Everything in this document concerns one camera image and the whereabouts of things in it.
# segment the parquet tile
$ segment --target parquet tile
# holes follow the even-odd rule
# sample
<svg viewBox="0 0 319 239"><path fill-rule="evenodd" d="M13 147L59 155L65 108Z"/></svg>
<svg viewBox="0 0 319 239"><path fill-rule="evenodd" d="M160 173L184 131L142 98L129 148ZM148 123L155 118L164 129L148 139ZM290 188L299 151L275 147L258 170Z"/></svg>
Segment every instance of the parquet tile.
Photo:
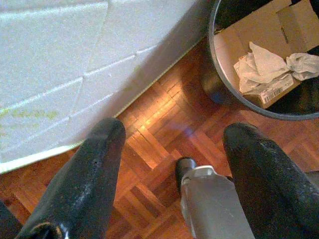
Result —
<svg viewBox="0 0 319 239"><path fill-rule="evenodd" d="M214 104L200 79L206 40L200 42L118 118L127 140L122 154L107 238L191 239L176 190L174 166L181 156L231 175L222 145L230 123L252 123L276 141L304 171L319 170L319 119L280 121L244 107ZM0 199L22 223L51 178L76 150L0 176Z"/></svg>

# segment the gray wastebasket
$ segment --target gray wastebasket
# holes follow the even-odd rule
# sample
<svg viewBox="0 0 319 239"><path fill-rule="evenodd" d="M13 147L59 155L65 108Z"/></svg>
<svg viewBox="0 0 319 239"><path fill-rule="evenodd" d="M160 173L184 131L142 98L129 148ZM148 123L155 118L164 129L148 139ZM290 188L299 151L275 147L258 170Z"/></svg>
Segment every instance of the gray wastebasket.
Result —
<svg viewBox="0 0 319 239"><path fill-rule="evenodd" d="M210 71L202 79L208 96L216 103L240 103L249 109L275 119L308 120L319 117L319 78L302 82L268 109L263 109L245 99L227 80L219 64L214 47L214 32L226 28L257 10L270 0L216 0L208 32L208 52L211 56ZM310 54L318 54L318 47Z"/></svg>

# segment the trash bin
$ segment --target trash bin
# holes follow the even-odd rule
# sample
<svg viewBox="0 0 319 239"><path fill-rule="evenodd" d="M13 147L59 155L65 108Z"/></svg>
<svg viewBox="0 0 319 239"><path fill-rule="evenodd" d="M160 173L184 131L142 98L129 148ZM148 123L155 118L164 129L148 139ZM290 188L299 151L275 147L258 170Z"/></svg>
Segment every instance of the trash bin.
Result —
<svg viewBox="0 0 319 239"><path fill-rule="evenodd" d="M245 99L231 85L224 73L223 66L217 59L214 33L226 29L270 2L270 0L216 0L208 30L208 54L211 56L211 64L209 72L202 78L202 86L215 103L243 104L261 115L280 120L317 118L319 117L319 77L303 81L269 108L263 109ZM308 53L318 54L318 48L316 47Z"/></svg>

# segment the white brick wall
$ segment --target white brick wall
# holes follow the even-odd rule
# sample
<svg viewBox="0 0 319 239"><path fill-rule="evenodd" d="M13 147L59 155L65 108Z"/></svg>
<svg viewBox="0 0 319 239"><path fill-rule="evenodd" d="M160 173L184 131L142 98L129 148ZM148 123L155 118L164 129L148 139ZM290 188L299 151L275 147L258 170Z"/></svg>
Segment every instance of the white brick wall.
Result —
<svg viewBox="0 0 319 239"><path fill-rule="evenodd" d="M0 1L0 172L121 111L204 35L211 5Z"/></svg>

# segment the crumpled paper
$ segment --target crumpled paper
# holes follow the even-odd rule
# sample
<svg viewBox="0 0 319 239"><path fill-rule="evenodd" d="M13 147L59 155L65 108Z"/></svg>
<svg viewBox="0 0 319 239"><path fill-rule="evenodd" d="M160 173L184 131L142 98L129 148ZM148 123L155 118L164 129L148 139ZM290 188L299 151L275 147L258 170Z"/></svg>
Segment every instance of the crumpled paper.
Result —
<svg viewBox="0 0 319 239"><path fill-rule="evenodd" d="M292 76L303 81L319 76L319 57L306 53L294 53L286 58L249 42L252 53L239 58L234 68L239 76L239 90L248 92L260 84L267 84L274 78L293 71Z"/></svg>
<svg viewBox="0 0 319 239"><path fill-rule="evenodd" d="M286 58L286 62L297 80L304 81L319 76L319 56L294 53Z"/></svg>

